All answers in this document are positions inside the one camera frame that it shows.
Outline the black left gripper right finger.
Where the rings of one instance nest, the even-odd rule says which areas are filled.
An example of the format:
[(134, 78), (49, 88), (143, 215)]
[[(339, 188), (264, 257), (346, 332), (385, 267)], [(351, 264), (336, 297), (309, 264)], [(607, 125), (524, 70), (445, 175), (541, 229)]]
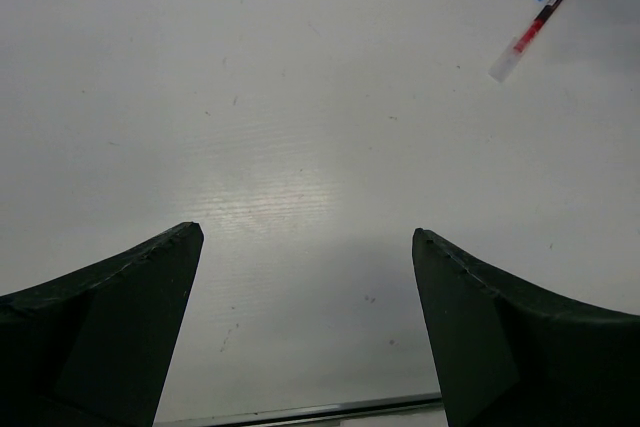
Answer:
[(487, 264), (430, 230), (412, 259), (451, 426), (635, 426), (639, 319)]

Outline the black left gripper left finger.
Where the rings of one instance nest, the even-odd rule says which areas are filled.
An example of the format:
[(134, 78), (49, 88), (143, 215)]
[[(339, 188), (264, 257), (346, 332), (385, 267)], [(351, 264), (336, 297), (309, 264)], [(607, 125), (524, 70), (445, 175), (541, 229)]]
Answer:
[(203, 244), (184, 222), (2, 296), (2, 425), (152, 425)]

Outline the red pen refill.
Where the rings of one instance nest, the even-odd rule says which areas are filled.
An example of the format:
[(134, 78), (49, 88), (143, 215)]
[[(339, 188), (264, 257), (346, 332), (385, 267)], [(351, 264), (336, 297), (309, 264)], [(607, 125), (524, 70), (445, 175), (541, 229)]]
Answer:
[(489, 75), (495, 81), (504, 82), (506, 80), (519, 63), (530, 44), (563, 1), (564, 0), (548, 0), (524, 33), (513, 38), (509, 46), (489, 69)]

